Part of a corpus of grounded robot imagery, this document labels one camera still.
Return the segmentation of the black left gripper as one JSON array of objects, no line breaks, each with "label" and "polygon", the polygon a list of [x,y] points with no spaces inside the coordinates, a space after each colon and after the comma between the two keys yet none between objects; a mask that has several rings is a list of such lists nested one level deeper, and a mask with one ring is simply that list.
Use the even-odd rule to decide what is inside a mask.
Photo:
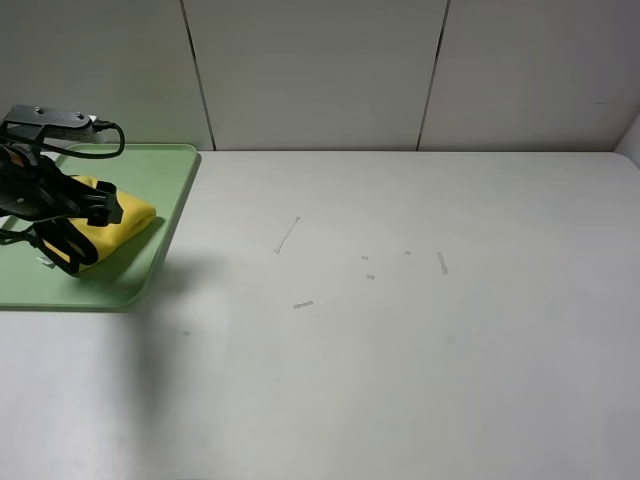
[{"label": "black left gripper", "polygon": [[1,216],[30,222],[69,217],[89,226],[120,224],[124,210],[117,187],[65,175],[48,156],[22,145],[1,146]]}]

